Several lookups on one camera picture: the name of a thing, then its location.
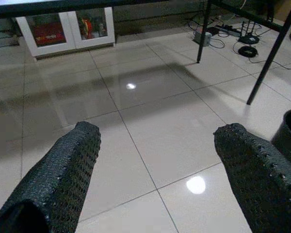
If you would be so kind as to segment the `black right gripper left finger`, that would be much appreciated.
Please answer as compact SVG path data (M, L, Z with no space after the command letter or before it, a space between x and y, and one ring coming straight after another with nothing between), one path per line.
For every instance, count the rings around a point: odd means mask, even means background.
M78 122L22 178L0 209L0 233L73 233L101 144L99 127Z

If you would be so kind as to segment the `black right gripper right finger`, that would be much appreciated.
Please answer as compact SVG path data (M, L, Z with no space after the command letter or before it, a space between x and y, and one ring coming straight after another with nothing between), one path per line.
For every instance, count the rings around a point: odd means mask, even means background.
M254 233L291 233L291 163L239 123L214 132L215 150Z

